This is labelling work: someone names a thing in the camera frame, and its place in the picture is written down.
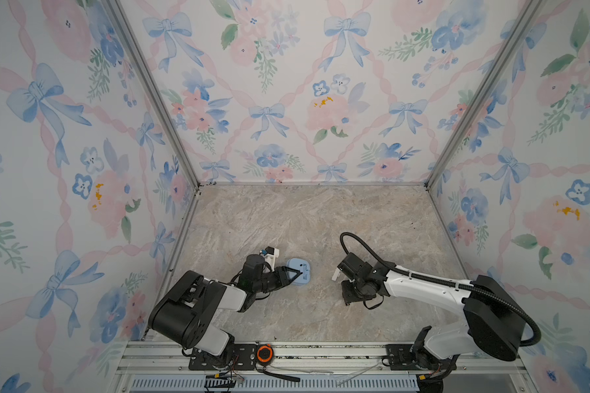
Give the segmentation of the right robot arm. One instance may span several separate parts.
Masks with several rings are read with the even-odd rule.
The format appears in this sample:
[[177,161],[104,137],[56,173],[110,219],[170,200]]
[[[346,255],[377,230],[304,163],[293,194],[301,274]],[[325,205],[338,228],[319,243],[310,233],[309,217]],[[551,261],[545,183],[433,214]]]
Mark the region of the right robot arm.
[[423,327],[410,348],[392,357],[395,364],[435,370],[450,365],[456,355],[475,352],[507,362],[517,358],[525,322],[491,278],[439,278],[381,262],[371,265],[353,253],[339,263],[332,279],[340,276],[346,305],[365,304],[377,296],[407,298],[457,316],[453,324]]

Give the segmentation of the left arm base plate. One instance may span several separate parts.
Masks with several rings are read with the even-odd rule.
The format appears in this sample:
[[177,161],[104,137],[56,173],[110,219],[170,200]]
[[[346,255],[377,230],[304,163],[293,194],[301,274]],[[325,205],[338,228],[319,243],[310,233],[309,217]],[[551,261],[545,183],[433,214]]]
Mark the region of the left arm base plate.
[[188,369],[209,372],[253,371],[257,364],[258,347],[256,342],[229,344],[220,355],[212,355],[204,350],[193,348],[189,356]]

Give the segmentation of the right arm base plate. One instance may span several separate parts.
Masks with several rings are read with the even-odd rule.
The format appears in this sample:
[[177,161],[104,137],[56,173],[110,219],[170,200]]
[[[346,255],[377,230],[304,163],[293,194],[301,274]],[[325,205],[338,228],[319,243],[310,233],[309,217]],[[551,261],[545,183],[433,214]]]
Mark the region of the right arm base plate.
[[411,344],[389,344],[385,350],[382,363],[393,371],[439,373],[449,368],[457,369],[456,365],[452,365],[452,358],[439,360],[426,351],[415,354]]

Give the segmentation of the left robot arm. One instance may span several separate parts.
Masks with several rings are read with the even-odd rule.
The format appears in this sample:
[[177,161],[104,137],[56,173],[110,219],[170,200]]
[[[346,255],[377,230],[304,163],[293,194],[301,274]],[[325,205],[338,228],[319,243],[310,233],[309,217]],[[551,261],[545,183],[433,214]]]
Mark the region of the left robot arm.
[[212,325],[219,310],[247,311],[260,294],[295,283],[304,273],[299,266],[277,266],[279,251],[273,247],[248,255],[244,265],[228,283],[205,278],[189,270],[155,305],[147,328],[179,344],[213,357],[229,358],[234,337]]

